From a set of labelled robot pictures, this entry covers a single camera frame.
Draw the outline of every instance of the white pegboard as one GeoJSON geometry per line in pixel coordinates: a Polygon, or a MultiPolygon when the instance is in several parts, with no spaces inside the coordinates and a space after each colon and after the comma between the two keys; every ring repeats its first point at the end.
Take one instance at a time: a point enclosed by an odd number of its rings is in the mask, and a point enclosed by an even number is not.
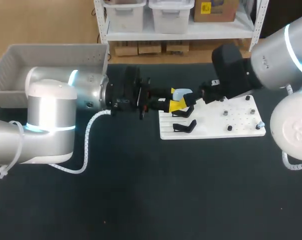
{"type": "Polygon", "coordinates": [[[264,136],[265,128],[255,129],[256,125],[262,120],[254,98],[250,95],[250,100],[247,101],[245,97],[225,99],[223,102],[215,101],[210,104],[205,104],[200,99],[194,105],[194,111],[187,119],[159,111],[161,139],[218,139],[264,136]],[[227,116],[223,115],[225,110],[228,111],[227,116]],[[197,125],[191,133],[174,132],[173,124],[178,123],[188,126],[194,119],[197,125]],[[232,131],[227,130],[228,126],[232,126],[232,131]]]}

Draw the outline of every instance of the metal bolt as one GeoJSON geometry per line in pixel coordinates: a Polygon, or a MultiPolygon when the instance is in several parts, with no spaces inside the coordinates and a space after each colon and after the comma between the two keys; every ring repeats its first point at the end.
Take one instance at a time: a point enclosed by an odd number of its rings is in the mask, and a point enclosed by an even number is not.
{"type": "Polygon", "coordinates": [[[260,121],[260,122],[256,125],[255,129],[259,130],[259,129],[263,128],[263,127],[265,127],[265,123],[262,122],[262,121],[260,121]]]}
{"type": "Polygon", "coordinates": [[[90,101],[90,102],[86,103],[86,106],[90,109],[93,107],[93,103],[90,101]]]}

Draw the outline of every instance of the cardboard box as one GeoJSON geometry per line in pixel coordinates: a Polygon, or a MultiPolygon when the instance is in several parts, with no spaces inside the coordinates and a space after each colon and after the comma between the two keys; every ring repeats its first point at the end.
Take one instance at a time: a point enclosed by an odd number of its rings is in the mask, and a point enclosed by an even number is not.
{"type": "Polygon", "coordinates": [[[168,41],[166,43],[166,52],[170,54],[182,54],[186,55],[189,52],[189,41],[176,40],[168,41]]]}
{"type": "Polygon", "coordinates": [[[139,41],[139,54],[160,54],[162,46],[160,41],[139,41]]]}
{"type": "Polygon", "coordinates": [[[232,22],[239,0],[195,0],[195,22],[232,22]]]}
{"type": "Polygon", "coordinates": [[[137,42],[136,41],[118,41],[114,46],[116,56],[136,56],[137,42]]]}

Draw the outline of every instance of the yellow label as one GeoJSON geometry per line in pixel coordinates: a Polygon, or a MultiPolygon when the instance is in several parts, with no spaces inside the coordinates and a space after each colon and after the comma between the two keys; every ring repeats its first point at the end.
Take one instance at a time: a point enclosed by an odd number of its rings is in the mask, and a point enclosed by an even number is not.
{"type": "Polygon", "coordinates": [[[208,2],[201,3],[201,14],[210,14],[211,13],[211,4],[208,2]]]}

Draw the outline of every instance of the blue object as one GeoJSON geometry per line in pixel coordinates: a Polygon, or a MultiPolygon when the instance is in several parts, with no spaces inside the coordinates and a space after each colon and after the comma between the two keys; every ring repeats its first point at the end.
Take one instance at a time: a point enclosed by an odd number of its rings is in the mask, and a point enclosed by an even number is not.
{"type": "Polygon", "coordinates": [[[75,126],[66,126],[66,127],[54,127],[50,130],[48,129],[41,129],[39,126],[34,126],[34,125],[31,125],[29,123],[26,124],[26,129],[30,130],[30,131],[33,131],[33,132],[37,132],[37,133],[40,133],[42,131],[48,131],[48,132],[59,132],[59,131],[67,131],[67,130],[73,130],[75,129],[75,126]]]}
{"type": "Polygon", "coordinates": [[[73,85],[73,82],[74,82],[74,79],[75,79],[75,75],[78,71],[77,70],[74,70],[72,71],[71,75],[70,75],[70,78],[69,78],[69,85],[72,86],[73,85]]]}
{"type": "Polygon", "coordinates": [[[173,101],[180,101],[188,93],[192,93],[192,90],[186,88],[176,89],[173,93],[173,101]]]}
{"type": "Polygon", "coordinates": [[[284,39],[285,39],[285,44],[286,44],[286,48],[290,54],[290,57],[292,58],[294,64],[297,66],[297,68],[302,72],[302,63],[299,62],[299,60],[297,59],[293,48],[291,46],[290,43],[290,39],[289,39],[289,26],[290,24],[286,25],[285,29],[284,29],[284,39]]]}

